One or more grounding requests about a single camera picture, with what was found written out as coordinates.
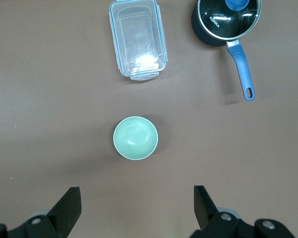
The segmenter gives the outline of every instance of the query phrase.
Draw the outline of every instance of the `blue lid knob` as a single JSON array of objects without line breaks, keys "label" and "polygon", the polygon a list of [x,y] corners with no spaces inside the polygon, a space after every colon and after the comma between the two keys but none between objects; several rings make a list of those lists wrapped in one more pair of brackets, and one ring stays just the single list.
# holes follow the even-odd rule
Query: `blue lid knob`
[{"label": "blue lid knob", "polygon": [[233,11],[241,11],[249,3],[249,0],[225,0],[225,3],[227,4],[228,8]]}]

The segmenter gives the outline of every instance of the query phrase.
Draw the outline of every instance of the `table surface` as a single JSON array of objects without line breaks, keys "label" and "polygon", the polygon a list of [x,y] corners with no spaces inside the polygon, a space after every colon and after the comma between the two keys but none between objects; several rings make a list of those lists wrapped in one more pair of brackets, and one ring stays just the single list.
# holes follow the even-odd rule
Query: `table surface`
[{"label": "table surface", "polygon": [[[200,42],[194,0],[158,0],[168,63],[152,80],[118,70],[107,0],[0,0],[0,222],[15,228],[79,186],[70,238],[187,238],[193,186],[254,224],[298,237],[298,0],[263,0],[242,39],[256,99],[225,47]],[[130,161],[115,126],[151,120],[156,151]]]}]

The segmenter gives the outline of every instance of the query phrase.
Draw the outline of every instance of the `blue handle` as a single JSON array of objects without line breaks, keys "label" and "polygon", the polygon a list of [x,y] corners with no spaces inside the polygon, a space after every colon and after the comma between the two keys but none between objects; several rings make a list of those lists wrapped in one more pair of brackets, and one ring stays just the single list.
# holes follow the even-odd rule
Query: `blue handle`
[{"label": "blue handle", "polygon": [[255,90],[252,82],[252,77],[249,73],[247,59],[241,44],[230,46],[227,48],[228,52],[232,55],[235,60],[240,84],[242,85],[244,98],[248,101],[255,99]]}]

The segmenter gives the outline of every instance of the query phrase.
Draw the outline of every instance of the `green bowl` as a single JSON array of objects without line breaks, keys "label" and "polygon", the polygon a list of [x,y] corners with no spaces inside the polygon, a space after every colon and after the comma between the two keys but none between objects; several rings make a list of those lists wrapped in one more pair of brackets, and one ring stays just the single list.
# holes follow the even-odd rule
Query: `green bowl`
[{"label": "green bowl", "polygon": [[142,160],[151,155],[158,144],[158,132],[146,118],[129,117],[114,131],[114,145],[119,154],[130,160]]}]

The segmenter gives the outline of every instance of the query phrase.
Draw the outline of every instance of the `bolt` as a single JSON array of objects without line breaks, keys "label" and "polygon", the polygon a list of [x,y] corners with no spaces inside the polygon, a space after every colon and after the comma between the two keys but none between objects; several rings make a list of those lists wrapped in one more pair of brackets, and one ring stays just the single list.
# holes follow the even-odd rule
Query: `bolt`
[{"label": "bolt", "polygon": [[35,225],[35,224],[38,224],[40,222],[41,222],[41,218],[35,218],[35,219],[32,220],[31,224]]},{"label": "bolt", "polygon": [[225,221],[230,221],[230,220],[232,220],[232,217],[230,217],[230,215],[228,214],[228,213],[223,213],[222,215],[221,215],[221,218],[223,219],[223,220],[225,220]]},{"label": "bolt", "polygon": [[273,230],[275,229],[275,226],[273,223],[271,223],[270,221],[263,221],[263,226],[266,227],[267,229]]}]

